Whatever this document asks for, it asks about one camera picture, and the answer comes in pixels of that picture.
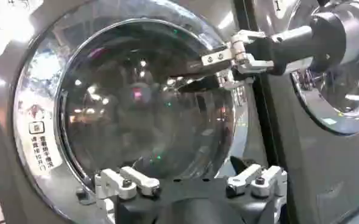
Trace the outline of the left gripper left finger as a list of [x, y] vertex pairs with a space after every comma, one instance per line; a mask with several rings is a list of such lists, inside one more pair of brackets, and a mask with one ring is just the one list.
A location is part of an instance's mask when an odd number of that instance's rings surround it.
[[118, 170], [102, 169], [94, 175], [96, 205], [106, 223], [116, 223], [112, 197], [131, 200], [137, 194], [156, 198], [162, 191], [160, 180], [148, 177], [130, 166]]

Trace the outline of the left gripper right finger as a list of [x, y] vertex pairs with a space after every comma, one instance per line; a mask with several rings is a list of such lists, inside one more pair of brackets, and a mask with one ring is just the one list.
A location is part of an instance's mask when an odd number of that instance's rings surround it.
[[288, 173], [280, 166], [265, 167], [253, 160], [243, 160], [236, 156], [229, 159], [235, 176], [226, 181], [226, 196], [229, 198], [250, 192], [254, 199], [271, 197], [273, 222], [280, 223], [283, 207], [287, 203]]

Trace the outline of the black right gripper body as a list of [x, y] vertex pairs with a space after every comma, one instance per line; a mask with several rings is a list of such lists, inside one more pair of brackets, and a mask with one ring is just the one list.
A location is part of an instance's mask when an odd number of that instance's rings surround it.
[[341, 64], [347, 37], [342, 22], [335, 15], [328, 18], [319, 13], [311, 16], [306, 26], [287, 30], [292, 37], [281, 33], [257, 39], [246, 46], [246, 51], [257, 60], [272, 61], [274, 66], [267, 69], [271, 75], [288, 72], [288, 64], [311, 58], [308, 68], [314, 72], [324, 72]]

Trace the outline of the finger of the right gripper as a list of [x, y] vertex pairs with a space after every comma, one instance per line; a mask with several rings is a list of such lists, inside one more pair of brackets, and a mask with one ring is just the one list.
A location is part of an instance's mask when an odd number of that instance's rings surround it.
[[[184, 61], [178, 62], [177, 68], [187, 65], [189, 62], [195, 62], [200, 60], [201, 57], [198, 57], [197, 59], [186, 59]], [[258, 60], [266, 60], [267, 61], [267, 70], [270, 70], [274, 67], [273, 60], [266, 58], [266, 59], [258, 59]], [[179, 88], [179, 91], [181, 93], [197, 93], [201, 91], [206, 91], [209, 89], [215, 89], [215, 88], [234, 88], [238, 86], [238, 82], [240, 81], [238, 78], [233, 77], [231, 79], [228, 78], [227, 75], [224, 74], [225, 71], [232, 72], [235, 70], [234, 68], [230, 69], [224, 69], [222, 71], [219, 71], [215, 74], [211, 75], [202, 75], [202, 76], [196, 76], [196, 77], [183, 77], [183, 78], [189, 78], [192, 80], [192, 82], [187, 83]], [[242, 76], [248, 77], [253, 76], [257, 74], [241, 74]]]
[[257, 40], [264, 40], [266, 34], [250, 30], [240, 30], [230, 37], [225, 48], [206, 55], [200, 60], [174, 68], [172, 77], [196, 77], [215, 74], [224, 69], [234, 68], [241, 74], [257, 74], [267, 70], [267, 61], [258, 60], [248, 49]]

